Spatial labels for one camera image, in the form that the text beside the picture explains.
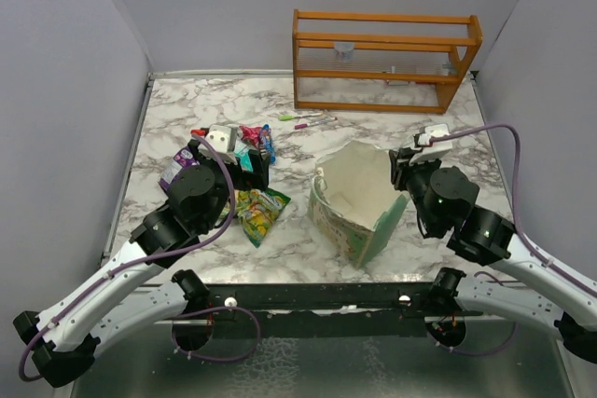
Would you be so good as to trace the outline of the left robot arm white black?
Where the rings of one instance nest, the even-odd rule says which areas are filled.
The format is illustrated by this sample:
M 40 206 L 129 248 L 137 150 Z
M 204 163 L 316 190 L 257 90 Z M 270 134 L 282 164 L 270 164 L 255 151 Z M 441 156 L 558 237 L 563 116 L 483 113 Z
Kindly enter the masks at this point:
M 216 311 L 208 287 L 191 269 L 179 270 L 143 295 L 135 290 L 191 251 L 220 237 L 232 218 L 234 193 L 264 189 L 269 161 L 251 152 L 252 169 L 211 148 L 193 151 L 196 164 L 171 183 L 166 201 L 149 213 L 109 261 L 73 293 L 42 311 L 13 321 L 26 349 L 19 363 L 24 382 L 44 379 L 60 388 L 87 372 L 122 339 L 164 319 L 196 318 Z

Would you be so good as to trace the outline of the blue m&m snack packet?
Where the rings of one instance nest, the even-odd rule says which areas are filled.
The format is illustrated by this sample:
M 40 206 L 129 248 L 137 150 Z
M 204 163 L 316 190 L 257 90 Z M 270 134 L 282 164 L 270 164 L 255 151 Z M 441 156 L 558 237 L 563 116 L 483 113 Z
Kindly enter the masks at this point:
M 262 157 L 267 158 L 270 164 L 276 161 L 276 154 L 269 124 L 263 125 L 258 133 L 258 148 Z

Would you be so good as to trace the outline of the teal snack packet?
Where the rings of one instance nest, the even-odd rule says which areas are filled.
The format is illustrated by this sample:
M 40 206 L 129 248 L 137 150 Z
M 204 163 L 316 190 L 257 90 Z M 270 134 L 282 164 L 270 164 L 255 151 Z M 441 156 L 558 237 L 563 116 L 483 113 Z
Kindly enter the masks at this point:
M 242 140 L 237 139 L 234 146 L 234 155 L 238 159 L 238 164 L 244 172 L 253 172 L 253 163 L 250 158 L 250 150 L 252 146 L 245 144 Z

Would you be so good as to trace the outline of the green paper bag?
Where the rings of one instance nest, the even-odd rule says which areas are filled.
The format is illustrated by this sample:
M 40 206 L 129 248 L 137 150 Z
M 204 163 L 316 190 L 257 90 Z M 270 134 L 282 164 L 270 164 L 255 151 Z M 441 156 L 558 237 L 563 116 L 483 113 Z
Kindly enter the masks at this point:
M 387 246 L 409 203 L 390 174 L 389 152 L 356 140 L 315 165 L 308 216 L 356 269 Z

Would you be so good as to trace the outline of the red snack packet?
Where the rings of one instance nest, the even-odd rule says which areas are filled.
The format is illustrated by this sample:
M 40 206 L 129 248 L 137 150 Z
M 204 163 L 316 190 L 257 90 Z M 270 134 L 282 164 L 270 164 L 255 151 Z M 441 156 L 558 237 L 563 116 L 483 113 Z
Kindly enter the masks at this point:
M 254 148 L 259 149 L 261 147 L 261 140 L 260 140 L 260 133 L 262 128 L 257 127 L 248 127 L 248 126 L 239 126 L 239 132 L 241 134 L 241 140 L 245 144 L 250 144 Z

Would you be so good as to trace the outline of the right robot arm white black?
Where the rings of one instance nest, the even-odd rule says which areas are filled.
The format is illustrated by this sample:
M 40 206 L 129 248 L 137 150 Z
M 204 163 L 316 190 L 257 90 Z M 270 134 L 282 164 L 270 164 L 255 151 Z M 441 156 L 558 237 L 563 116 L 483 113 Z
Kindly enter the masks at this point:
M 479 187 L 439 158 L 401 148 L 389 153 L 393 187 L 410 195 L 426 239 L 447 237 L 456 255 L 525 284 L 514 290 L 442 268 L 428 292 L 437 314 L 491 313 L 546 330 L 575 356 L 596 361 L 596 283 L 547 252 L 530 250 L 514 224 L 477 205 Z

